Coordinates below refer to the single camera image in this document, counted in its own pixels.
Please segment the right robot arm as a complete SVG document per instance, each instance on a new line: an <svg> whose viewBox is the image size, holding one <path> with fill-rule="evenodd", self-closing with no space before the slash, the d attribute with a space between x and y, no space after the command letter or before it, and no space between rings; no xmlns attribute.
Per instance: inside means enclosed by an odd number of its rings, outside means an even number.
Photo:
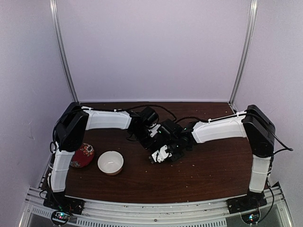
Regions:
<svg viewBox="0 0 303 227"><path fill-rule="evenodd" d="M164 144L152 155L152 161L163 162L175 157L194 144L227 138L246 138L250 144L253 162L248 195L243 197L243 205L252 209L261 201L261 193L270 174L274 155L275 126L256 106L249 105L245 111L216 118L199 119L191 116L192 122L173 136L169 129L161 125L157 134L168 135Z"/></svg>

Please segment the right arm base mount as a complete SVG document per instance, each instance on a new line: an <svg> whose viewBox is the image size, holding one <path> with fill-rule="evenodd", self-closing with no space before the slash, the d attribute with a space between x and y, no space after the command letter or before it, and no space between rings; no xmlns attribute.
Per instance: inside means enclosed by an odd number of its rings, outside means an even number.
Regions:
<svg viewBox="0 0 303 227"><path fill-rule="evenodd" d="M230 214L241 214L245 224L257 224L261 218L259 208L267 205L264 192L256 193L248 191L246 195L228 199L226 201Z"/></svg>

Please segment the white ceramic bowl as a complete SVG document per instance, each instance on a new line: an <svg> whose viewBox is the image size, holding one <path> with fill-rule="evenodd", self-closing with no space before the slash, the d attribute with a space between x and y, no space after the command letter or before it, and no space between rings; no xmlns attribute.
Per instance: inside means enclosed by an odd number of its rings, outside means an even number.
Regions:
<svg viewBox="0 0 303 227"><path fill-rule="evenodd" d="M124 158L117 151L107 151L98 158L97 165L104 174L114 176L122 171Z"/></svg>

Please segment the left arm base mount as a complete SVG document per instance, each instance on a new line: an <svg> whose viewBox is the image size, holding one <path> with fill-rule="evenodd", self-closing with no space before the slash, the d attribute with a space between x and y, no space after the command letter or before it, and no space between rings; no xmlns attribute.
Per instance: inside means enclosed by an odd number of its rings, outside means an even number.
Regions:
<svg viewBox="0 0 303 227"><path fill-rule="evenodd" d="M51 189L46 191L43 206L53 209L50 219L55 226L61 227L67 224L75 214L82 214L84 200L66 197L65 192L53 192Z"/></svg>

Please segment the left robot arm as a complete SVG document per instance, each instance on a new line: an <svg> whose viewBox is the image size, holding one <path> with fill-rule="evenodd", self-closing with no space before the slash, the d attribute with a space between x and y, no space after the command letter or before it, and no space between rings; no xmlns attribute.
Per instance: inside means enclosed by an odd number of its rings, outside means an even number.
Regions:
<svg viewBox="0 0 303 227"><path fill-rule="evenodd" d="M121 129L135 136L137 141L148 149L155 142L155 128L159 116L147 106L140 112L132 110L98 110L77 103L71 103L53 130L53 166L48 178L48 186L53 192L49 201L58 210L68 206L63 196L70 161L84 139L86 131L92 129Z"/></svg>

